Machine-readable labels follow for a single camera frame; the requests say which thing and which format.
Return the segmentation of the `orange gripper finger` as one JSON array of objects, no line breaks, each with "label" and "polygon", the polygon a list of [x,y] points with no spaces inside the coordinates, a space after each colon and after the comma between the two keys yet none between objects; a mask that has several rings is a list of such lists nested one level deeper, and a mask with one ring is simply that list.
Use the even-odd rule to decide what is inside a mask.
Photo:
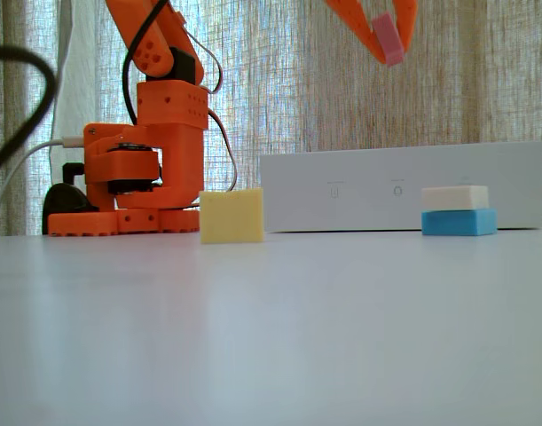
[{"label": "orange gripper finger", "polygon": [[326,4],[380,63],[386,62],[379,41],[375,33],[370,29],[363,7],[359,1],[326,0]]}]

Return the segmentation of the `orange gripper finger with sticker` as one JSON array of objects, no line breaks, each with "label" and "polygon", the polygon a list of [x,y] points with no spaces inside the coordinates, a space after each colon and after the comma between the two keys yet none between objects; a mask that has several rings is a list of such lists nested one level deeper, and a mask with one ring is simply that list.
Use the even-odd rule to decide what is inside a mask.
[{"label": "orange gripper finger with sticker", "polygon": [[405,50],[408,50],[414,33],[414,26],[418,12],[417,0],[393,0],[392,1],[396,17],[397,32],[401,44]]}]

